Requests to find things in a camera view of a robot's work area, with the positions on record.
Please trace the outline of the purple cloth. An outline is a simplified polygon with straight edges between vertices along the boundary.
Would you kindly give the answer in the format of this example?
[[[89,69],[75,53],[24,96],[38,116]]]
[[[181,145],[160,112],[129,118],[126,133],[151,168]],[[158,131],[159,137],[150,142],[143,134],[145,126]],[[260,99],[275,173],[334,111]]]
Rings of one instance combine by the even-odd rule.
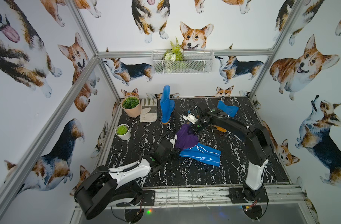
[[[198,136],[192,132],[190,124],[183,124],[176,133],[175,148],[184,150],[196,146],[199,143]]]

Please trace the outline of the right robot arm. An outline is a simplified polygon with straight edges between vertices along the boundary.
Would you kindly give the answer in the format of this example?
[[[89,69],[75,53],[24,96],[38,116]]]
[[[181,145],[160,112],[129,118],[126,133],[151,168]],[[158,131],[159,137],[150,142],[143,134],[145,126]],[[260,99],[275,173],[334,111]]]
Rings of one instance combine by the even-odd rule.
[[[188,121],[177,132],[176,148],[181,157],[188,157],[212,166],[220,165],[221,151],[199,143],[198,134],[208,126],[231,132],[246,146],[248,170],[240,200],[255,201],[263,191],[263,175],[275,147],[270,134],[263,125],[251,126],[236,119],[238,107],[227,106],[222,101],[217,107],[209,109],[194,105],[184,119]]]

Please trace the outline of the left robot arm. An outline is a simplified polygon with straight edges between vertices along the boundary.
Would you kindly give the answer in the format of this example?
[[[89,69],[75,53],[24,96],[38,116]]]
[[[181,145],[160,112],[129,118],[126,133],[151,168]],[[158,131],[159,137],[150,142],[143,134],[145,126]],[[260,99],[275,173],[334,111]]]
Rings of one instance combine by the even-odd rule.
[[[77,188],[74,194],[87,220],[101,214],[108,206],[135,206],[149,204],[147,191],[136,179],[158,172],[177,155],[175,139],[163,138],[158,146],[135,162],[117,168],[99,166]]]

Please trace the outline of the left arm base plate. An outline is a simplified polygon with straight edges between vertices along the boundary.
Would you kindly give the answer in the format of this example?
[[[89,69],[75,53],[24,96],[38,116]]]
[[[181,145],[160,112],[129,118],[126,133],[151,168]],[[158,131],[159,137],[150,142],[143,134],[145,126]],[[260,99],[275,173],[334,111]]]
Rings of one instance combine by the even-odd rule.
[[[155,204],[155,191],[142,190],[138,193],[125,193],[121,195],[120,202],[115,204],[116,207],[129,206],[153,206]]]

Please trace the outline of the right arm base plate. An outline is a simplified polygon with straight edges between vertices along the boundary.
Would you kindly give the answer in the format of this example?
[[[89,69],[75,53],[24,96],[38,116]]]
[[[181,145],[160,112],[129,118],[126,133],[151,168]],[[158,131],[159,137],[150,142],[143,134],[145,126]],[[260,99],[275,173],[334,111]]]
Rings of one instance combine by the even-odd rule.
[[[250,188],[229,188],[229,195],[232,203],[267,203],[269,198],[266,189],[262,186],[258,190]]]

